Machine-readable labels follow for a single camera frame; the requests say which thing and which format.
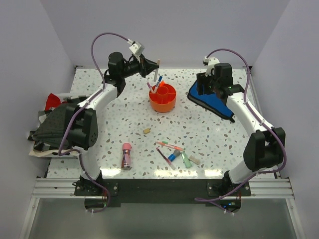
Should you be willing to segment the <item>blue capped white marker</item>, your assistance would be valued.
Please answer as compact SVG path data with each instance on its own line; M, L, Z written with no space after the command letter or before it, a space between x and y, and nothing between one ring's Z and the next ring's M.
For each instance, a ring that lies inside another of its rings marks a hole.
M157 89L160 86L161 81L162 81L162 76L159 76L159 79L157 80L157 83L156 83L155 88L154 88L154 93L157 92Z

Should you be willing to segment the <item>black orange highlighter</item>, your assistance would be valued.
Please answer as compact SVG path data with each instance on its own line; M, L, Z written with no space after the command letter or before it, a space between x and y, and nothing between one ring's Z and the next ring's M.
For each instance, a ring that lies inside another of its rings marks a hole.
M165 84L165 81L162 80L162 81L160 82L160 84L159 84L159 87L163 86L164 84Z

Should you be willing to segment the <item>orange round organizer container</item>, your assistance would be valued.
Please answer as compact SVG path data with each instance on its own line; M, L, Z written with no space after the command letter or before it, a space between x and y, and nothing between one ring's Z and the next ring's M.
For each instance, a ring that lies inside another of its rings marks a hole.
M163 83L155 93L149 91L150 105L156 112L170 112L175 107L176 96L175 88L170 84Z

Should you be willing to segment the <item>small tan eraser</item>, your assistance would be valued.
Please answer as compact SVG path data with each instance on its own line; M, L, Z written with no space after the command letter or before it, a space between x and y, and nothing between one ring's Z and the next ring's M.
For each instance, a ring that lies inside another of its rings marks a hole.
M148 134L148 133L150 133L150 131L151 131L150 128L146 128L146 129L143 130L143 133L144 133L144 134Z

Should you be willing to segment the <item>green capped orange marker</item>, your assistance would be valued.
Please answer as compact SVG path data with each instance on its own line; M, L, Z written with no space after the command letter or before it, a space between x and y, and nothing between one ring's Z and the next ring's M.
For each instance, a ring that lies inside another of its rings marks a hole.
M179 151L184 151L184 148L176 146L176 145L173 145L173 144L170 144L170 143L168 143L166 141L162 141L162 142L156 141L156 144L161 145L161 146L165 146L165 147L168 147L168 148L171 148L171 149L179 150Z

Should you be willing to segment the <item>blue grey glue stick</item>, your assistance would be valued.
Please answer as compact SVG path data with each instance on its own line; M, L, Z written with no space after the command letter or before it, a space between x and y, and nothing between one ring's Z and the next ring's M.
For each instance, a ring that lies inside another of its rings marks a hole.
M175 150L169 157L168 160L174 161L178 156L180 156L181 151L180 150Z

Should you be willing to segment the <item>dark red gel pen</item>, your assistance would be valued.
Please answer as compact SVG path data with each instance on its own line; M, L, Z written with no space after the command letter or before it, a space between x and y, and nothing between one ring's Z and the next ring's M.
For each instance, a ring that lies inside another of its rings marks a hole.
M175 167L172 164L172 162L161 152L161 150L158 147L156 148L156 150L162 156L162 158L166 161L166 163L171 167L171 169L175 170Z

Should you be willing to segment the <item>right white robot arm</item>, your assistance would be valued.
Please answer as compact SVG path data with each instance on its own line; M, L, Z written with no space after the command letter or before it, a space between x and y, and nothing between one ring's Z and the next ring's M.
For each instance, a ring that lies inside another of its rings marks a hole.
M244 88L233 83L229 63L217 63L210 73L198 73L196 83L198 94L215 94L239 119L249 136L242 161L226 171L221 184L216 187L220 196L232 196L254 176L270 173L274 166L284 165L287 159L285 131L273 127L250 105Z

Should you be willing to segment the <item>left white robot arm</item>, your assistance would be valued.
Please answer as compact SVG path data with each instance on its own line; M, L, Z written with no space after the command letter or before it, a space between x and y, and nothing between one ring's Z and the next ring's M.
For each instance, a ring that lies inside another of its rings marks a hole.
M144 78L159 66L159 61L154 62L144 55L133 54L126 60L122 53L113 52L108 57L107 70L102 73L102 86L77 105L67 106L58 154L63 156L66 142L69 152L77 152L82 169L80 179L87 182L85 188L91 195L103 191L102 173L91 152L98 139L98 114L122 93L127 77L139 74Z

